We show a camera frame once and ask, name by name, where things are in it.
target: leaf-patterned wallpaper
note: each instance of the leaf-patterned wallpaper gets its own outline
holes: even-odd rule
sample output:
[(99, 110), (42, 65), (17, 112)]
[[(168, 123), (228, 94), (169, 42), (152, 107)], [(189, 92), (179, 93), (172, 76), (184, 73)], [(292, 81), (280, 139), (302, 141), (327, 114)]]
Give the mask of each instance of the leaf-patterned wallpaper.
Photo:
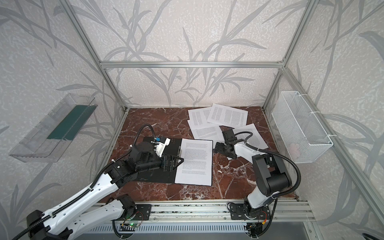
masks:
[[(281, 61), (307, 0), (71, 3), (102, 61)], [(276, 72), (109, 69), (126, 105), (146, 107), (262, 106)]]
[[(0, 239), (25, 228), (25, 217), (89, 184), (122, 116), (56, 1), (0, 3)], [(95, 112), (56, 163), (21, 162), (10, 150), (68, 93), (94, 96)]]
[[(384, 1), (320, 1), (288, 63), (351, 155), (384, 196)], [(291, 87), (282, 80), (279, 91)], [(267, 107), (272, 132), (284, 144)], [(298, 189), (325, 239), (384, 238), (378, 222), (332, 150), (299, 165)]]

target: wallpaper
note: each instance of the wallpaper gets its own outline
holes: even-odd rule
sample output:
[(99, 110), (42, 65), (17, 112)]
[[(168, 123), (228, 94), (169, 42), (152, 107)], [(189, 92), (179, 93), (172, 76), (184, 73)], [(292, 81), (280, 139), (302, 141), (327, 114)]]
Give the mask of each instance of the wallpaper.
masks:
[[(56, 1), (0, 3), (0, 239), (25, 228), (32, 211), (46, 210), (88, 185), (122, 108), (93, 65)], [(98, 105), (56, 163), (21, 162), (11, 149), (68, 93)]]
[[(289, 69), (379, 193), (383, 189), (384, 1), (321, 1)], [(286, 153), (271, 118), (278, 92), (266, 113), (281, 152)], [(313, 163), (300, 164), (300, 199), (308, 200), (325, 239), (384, 238), (360, 192), (332, 149)]]
[(275, 68), (115, 68), (127, 106), (262, 106)]
[(281, 61), (307, 0), (71, 0), (103, 61)]

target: transparent plastic bin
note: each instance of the transparent plastic bin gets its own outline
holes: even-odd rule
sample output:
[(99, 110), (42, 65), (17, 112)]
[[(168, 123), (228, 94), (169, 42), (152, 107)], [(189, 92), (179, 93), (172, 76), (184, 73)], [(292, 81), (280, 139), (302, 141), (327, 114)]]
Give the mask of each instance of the transparent plastic bin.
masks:
[(23, 162), (57, 162), (97, 107), (93, 100), (94, 97), (66, 95), (9, 155)]
[(333, 146), (316, 113), (297, 91), (280, 93), (272, 117), (296, 163), (313, 162)]

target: paper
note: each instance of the paper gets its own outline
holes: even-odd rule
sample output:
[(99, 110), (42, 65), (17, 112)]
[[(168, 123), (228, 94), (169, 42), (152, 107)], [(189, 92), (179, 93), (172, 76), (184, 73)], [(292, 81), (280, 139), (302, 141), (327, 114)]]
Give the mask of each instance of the paper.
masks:
[(212, 141), (183, 138), (175, 183), (212, 186), (212, 148)]
[[(251, 136), (247, 141), (250, 145), (257, 147), (257, 148), (260, 148), (260, 149), (268, 148), (268, 145), (265, 143), (263, 138), (260, 136), (260, 133), (257, 131), (254, 123), (233, 129), (234, 134), (236, 134), (238, 132), (244, 132), (244, 131), (253, 133), (253, 136)], [(236, 137), (237, 137), (237, 139), (245, 139), (247, 136), (249, 136), (249, 134), (242, 133), (242, 134), (237, 135)]]
[(248, 111), (213, 104), (207, 122), (227, 127), (242, 127), (247, 124)]
[(204, 115), (204, 111), (207, 111), (205, 108), (197, 108), (188, 110), (189, 115), (189, 126), (191, 129), (199, 129), (207, 127), (207, 118)]
[(212, 127), (206, 127), (201, 129), (191, 129), (194, 139), (212, 140), (213, 148), (215, 148), (217, 142), (224, 143), (223, 132), (219, 125), (213, 124)]

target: white mesh basket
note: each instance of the white mesh basket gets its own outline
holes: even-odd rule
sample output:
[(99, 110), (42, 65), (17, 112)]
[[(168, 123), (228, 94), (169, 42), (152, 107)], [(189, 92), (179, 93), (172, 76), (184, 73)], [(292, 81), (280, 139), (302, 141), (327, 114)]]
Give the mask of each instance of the white mesh basket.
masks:
[(313, 162), (333, 146), (315, 113), (297, 91), (280, 93), (272, 117), (296, 163)]

